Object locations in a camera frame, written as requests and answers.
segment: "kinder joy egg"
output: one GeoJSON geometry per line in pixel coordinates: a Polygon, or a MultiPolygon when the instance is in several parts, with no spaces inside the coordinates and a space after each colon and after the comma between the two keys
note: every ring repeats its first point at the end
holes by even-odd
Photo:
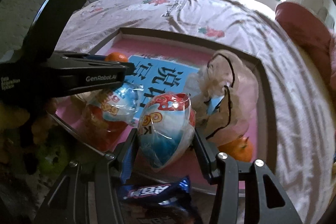
{"type": "Polygon", "coordinates": [[[155,96],[138,123],[140,149],[154,171],[180,158],[194,137],[195,112],[184,93],[155,96]]]}
{"type": "Polygon", "coordinates": [[[83,111],[88,142],[108,150],[132,121],[142,92],[142,86],[126,82],[117,90],[99,92],[83,111]]]}

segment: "green fruit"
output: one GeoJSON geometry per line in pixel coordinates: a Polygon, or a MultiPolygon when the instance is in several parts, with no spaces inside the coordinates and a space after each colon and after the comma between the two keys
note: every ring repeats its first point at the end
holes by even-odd
{"type": "Polygon", "coordinates": [[[36,152],[38,169],[42,175],[57,177],[68,165],[70,153],[63,138],[49,137],[46,144],[41,145],[36,152]]]}

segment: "black drawstring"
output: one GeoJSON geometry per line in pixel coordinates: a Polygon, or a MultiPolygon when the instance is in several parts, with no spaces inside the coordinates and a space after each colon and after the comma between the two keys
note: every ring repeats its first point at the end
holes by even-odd
{"type": "MultiPolygon", "coordinates": [[[[231,122],[231,109],[232,109],[232,104],[231,104],[230,90],[229,90],[228,86],[226,86],[226,85],[224,86],[224,88],[225,88],[225,91],[227,92],[227,99],[228,99],[228,101],[227,101],[227,108],[228,108],[228,110],[229,110],[229,119],[228,119],[228,121],[227,121],[226,126],[217,128],[214,132],[212,132],[209,136],[207,136],[207,137],[205,138],[206,140],[208,140],[209,138],[212,138],[212,137],[213,137],[219,130],[226,128],[226,127],[230,124],[230,122],[231,122]]],[[[219,108],[219,112],[221,112],[220,104],[221,104],[221,103],[219,103],[219,104],[216,106],[216,108],[219,108]]]]}
{"type": "Polygon", "coordinates": [[[214,60],[218,55],[220,55],[221,57],[224,57],[227,62],[229,63],[229,66],[230,66],[230,69],[231,69],[231,72],[232,72],[232,83],[230,84],[230,87],[233,88],[233,84],[235,83],[235,80],[236,80],[236,77],[235,77],[235,72],[233,71],[233,66],[232,66],[232,63],[231,61],[229,60],[229,58],[227,58],[225,55],[221,54],[221,53],[217,53],[216,55],[214,55],[208,62],[208,65],[207,67],[209,68],[209,64],[212,60],[214,60]]]}

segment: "plastic bag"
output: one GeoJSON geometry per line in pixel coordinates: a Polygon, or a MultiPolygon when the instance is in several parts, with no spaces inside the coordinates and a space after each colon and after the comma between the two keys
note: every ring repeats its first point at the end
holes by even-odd
{"type": "Polygon", "coordinates": [[[202,224],[191,204],[190,180],[163,185],[124,185],[117,191],[124,223],[202,224]]]}
{"type": "Polygon", "coordinates": [[[164,93],[146,104],[138,123],[138,139],[154,171],[183,155],[193,140],[194,127],[195,112],[184,93],[164,93]]]}
{"type": "Polygon", "coordinates": [[[101,90],[88,101],[82,117],[85,140],[100,151],[108,150],[132,122],[143,86],[125,82],[117,90],[101,90]]]}
{"type": "Polygon", "coordinates": [[[237,55],[217,51],[207,66],[189,75],[185,86],[193,87],[196,127],[217,146],[246,133],[258,101],[258,81],[237,55]]]}

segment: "floral print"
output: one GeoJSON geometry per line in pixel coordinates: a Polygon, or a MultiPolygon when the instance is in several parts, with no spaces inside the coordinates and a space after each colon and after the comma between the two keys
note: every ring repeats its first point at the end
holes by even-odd
{"type": "Polygon", "coordinates": [[[89,13],[90,14],[92,14],[92,13],[94,13],[94,12],[99,12],[99,11],[101,11],[103,8],[96,8],[96,9],[93,9],[93,10],[91,10],[91,11],[89,11],[89,13]]]}
{"type": "Polygon", "coordinates": [[[216,38],[220,38],[220,37],[224,37],[225,34],[223,31],[221,30],[215,30],[215,29],[211,29],[209,27],[203,27],[203,28],[199,28],[198,29],[199,33],[203,33],[205,34],[207,37],[216,37],[216,38]]]}
{"type": "Polygon", "coordinates": [[[154,6],[157,6],[159,4],[163,4],[163,3],[169,3],[169,0],[144,0],[142,2],[142,4],[152,4],[155,3],[154,6]]]}

